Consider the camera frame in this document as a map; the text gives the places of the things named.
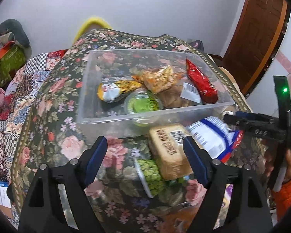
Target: wooden door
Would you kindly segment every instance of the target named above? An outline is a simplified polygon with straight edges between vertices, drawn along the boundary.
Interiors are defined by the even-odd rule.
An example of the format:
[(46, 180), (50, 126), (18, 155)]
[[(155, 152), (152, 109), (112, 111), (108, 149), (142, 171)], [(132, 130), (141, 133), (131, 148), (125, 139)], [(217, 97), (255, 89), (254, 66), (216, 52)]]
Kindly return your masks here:
[(264, 69), (284, 24), (284, 0), (245, 0), (224, 64), (243, 94)]

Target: blue gripper pad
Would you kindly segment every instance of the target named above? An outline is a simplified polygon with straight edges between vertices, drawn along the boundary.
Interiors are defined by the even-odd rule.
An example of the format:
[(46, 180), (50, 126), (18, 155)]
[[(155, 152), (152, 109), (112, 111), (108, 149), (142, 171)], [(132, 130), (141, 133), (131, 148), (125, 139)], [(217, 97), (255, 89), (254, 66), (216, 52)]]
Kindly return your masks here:
[(207, 169), (201, 157), (197, 153), (197, 150), (206, 152), (205, 150), (198, 147), (192, 137), (191, 139), (188, 139), (188, 137), (186, 137), (183, 141), (183, 151), (191, 165), (196, 180), (204, 187), (206, 187), (209, 183), (209, 180), (207, 178)]
[(98, 137), (93, 147), (90, 149), (90, 150), (93, 150), (94, 153), (86, 167), (86, 172), (85, 172), (86, 176), (84, 180), (84, 184), (86, 186), (93, 183), (93, 181), (95, 180), (95, 177), (100, 168), (100, 165), (106, 155), (107, 149), (108, 149), (107, 139), (102, 136)]

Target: green lid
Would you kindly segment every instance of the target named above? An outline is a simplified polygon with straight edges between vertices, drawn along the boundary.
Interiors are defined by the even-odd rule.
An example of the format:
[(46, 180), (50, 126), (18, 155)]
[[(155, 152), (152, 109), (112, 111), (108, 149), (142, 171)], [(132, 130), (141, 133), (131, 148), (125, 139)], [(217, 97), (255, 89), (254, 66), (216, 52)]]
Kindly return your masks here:
[(154, 94), (145, 89), (137, 89), (126, 98), (125, 109), (128, 114), (136, 114), (160, 110), (162, 107)]

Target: yellow snack wrapper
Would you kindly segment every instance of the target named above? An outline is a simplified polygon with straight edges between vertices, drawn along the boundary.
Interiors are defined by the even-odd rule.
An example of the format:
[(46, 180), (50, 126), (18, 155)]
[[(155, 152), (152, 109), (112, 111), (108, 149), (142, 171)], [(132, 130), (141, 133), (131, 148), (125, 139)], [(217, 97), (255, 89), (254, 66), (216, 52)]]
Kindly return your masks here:
[(119, 80), (114, 83), (100, 84), (97, 95), (100, 100), (115, 103), (126, 97), (130, 92), (141, 88), (142, 84), (133, 80)]
[(154, 71), (143, 71), (141, 76), (133, 76), (136, 81), (143, 82), (153, 94), (176, 85), (182, 77), (183, 73), (175, 73), (172, 66), (165, 66)]

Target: green bag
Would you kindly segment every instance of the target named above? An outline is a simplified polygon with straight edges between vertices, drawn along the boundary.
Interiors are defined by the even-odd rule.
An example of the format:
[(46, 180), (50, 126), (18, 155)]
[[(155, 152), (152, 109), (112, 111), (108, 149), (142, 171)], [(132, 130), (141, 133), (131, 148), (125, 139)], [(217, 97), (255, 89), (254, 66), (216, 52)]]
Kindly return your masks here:
[(25, 54), (17, 46), (13, 45), (9, 51), (0, 59), (0, 87), (4, 86), (12, 78), (11, 70), (18, 70), (26, 62)]

